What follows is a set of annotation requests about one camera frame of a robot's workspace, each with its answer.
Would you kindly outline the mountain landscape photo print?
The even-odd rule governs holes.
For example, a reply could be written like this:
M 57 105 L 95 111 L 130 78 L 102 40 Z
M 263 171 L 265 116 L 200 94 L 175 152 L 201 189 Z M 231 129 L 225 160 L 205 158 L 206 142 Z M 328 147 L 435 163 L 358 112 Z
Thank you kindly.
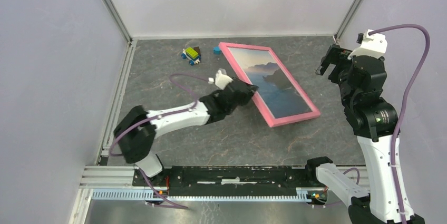
M 301 94 L 279 67 L 269 51 L 230 47 L 237 61 L 275 118 L 311 112 Z

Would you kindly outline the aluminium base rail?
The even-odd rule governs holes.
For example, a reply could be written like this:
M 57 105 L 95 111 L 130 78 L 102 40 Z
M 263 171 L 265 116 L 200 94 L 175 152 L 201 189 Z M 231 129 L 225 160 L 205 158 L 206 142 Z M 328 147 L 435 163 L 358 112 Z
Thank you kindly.
M 143 176 L 134 167 L 86 167 L 80 187 L 92 189 L 94 199 L 161 201 L 148 187 Z M 310 202 L 324 191 L 322 188 L 297 188 L 293 196 L 169 196 L 166 187 L 154 187 L 172 201 L 282 201 Z

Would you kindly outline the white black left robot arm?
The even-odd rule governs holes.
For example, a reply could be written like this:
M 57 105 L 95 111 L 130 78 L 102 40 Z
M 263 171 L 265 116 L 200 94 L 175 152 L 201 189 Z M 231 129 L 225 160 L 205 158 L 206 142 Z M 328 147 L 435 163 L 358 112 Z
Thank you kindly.
M 126 163 L 134 165 L 153 186 L 159 186 L 165 181 L 166 172 L 152 151 L 155 139 L 183 128 L 221 121 L 238 106 L 248 104 L 258 89 L 232 77 L 224 87 L 184 106 L 151 112 L 135 106 L 114 129 L 109 155 L 118 146 Z

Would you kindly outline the blue green toy car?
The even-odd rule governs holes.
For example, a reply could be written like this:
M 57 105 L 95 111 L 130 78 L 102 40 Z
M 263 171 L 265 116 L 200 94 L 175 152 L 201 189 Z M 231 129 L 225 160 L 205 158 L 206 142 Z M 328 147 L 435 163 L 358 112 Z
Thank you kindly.
M 190 65 L 196 65 L 201 62 L 201 56 L 193 49 L 193 47 L 187 47 L 182 50 L 181 57 L 187 60 Z

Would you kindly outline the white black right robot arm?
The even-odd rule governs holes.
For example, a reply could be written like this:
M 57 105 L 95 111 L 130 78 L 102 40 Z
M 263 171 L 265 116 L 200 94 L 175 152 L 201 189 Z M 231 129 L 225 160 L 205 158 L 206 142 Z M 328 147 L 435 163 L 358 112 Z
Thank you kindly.
M 393 137 L 398 114 L 382 98 L 387 74 L 383 57 L 353 55 L 333 44 L 317 75 L 334 69 L 328 79 L 337 84 L 344 114 L 357 137 L 370 182 L 364 189 L 343 174 L 328 157 L 307 161 L 304 178 L 311 186 L 330 188 L 347 207 L 352 223 L 424 223 L 409 204 L 399 166 L 399 140 Z

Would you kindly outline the pink wooden picture frame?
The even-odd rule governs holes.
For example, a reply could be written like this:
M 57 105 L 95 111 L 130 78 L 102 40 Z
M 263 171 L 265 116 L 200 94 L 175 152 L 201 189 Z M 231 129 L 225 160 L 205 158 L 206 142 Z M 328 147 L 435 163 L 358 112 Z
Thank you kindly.
M 287 116 L 284 118 L 275 118 L 273 117 L 272 113 L 266 106 L 265 102 L 261 99 L 260 95 L 258 94 L 258 91 L 254 94 L 252 97 L 252 100 L 256 107 L 258 108 L 260 114 L 265 119 L 266 123 L 269 127 L 276 127 L 286 124 L 291 124 L 295 122 L 305 121 L 317 118 L 321 115 L 321 112 L 317 108 L 317 106 L 312 102 L 312 100 L 309 98 L 309 96 L 306 94 L 306 92 L 303 90 L 303 88 L 298 84 L 298 82 L 294 79 L 292 74 L 289 72 L 289 70 L 286 69 L 284 63 L 279 59 L 279 57 L 275 54 L 272 48 L 266 47 L 266 46 L 259 46 L 259 45 L 248 45 L 248 44 L 237 44 L 237 43 L 228 43 L 228 42 L 221 42 L 219 43 L 219 47 L 221 48 L 221 51 L 227 61 L 229 62 L 230 66 L 232 67 L 233 71 L 237 75 L 239 79 L 242 81 L 252 84 L 249 80 L 249 78 L 246 76 L 246 74 L 243 72 L 241 67 L 238 65 L 237 61 L 234 59 L 234 57 L 230 54 L 229 48 L 230 47 L 237 47 L 237 48 L 248 48 L 248 49 L 254 49 L 254 50 L 265 50 L 269 51 L 272 55 L 272 57 L 278 62 L 279 67 L 281 70 L 285 73 L 285 75 L 288 77 L 290 82 L 293 84 L 293 86 L 297 89 L 297 91 L 301 94 L 305 102 L 309 105 L 311 108 L 311 112 L 299 114 L 299 115 L 292 115 Z

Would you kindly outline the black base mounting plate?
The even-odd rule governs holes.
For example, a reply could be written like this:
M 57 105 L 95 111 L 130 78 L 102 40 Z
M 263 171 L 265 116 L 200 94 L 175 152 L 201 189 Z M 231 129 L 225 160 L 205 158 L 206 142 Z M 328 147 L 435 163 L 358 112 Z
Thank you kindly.
M 169 196 L 293 196 L 297 188 L 324 187 L 294 166 L 172 166 L 148 180 Z

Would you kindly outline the blue grey toy block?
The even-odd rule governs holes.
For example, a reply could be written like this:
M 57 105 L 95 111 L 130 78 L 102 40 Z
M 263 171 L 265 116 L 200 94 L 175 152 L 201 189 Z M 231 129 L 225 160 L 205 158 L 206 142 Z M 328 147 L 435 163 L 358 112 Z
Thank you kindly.
M 220 54 L 221 54 L 221 48 L 218 47 L 218 46 L 215 46 L 215 47 L 213 48 L 213 54 L 215 54 L 215 55 L 220 55 Z

